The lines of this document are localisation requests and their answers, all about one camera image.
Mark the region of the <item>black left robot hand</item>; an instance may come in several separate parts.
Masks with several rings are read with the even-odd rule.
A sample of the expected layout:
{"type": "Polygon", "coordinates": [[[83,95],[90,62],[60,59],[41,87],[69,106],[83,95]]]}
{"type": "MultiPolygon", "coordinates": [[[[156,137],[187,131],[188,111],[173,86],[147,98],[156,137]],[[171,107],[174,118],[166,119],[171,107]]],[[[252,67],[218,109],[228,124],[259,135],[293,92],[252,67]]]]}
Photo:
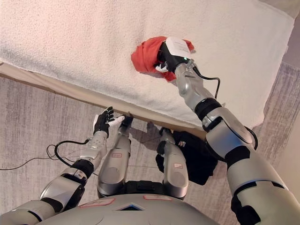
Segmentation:
{"type": "Polygon", "coordinates": [[[109,127],[118,125],[125,119],[125,116],[114,116],[113,107],[110,106],[102,111],[101,114],[96,114],[93,122],[93,134],[104,132],[106,137],[109,137],[109,127]]]}

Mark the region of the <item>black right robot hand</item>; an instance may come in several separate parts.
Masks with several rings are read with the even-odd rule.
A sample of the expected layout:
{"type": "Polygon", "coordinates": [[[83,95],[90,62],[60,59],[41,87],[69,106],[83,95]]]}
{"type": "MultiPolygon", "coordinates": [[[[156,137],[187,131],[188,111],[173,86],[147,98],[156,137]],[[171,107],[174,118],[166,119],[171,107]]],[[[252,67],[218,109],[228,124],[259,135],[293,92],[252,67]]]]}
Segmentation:
{"type": "Polygon", "coordinates": [[[162,42],[157,53],[158,62],[154,68],[159,72],[175,72],[176,67],[192,59],[191,51],[185,40],[168,37],[162,42]]]}

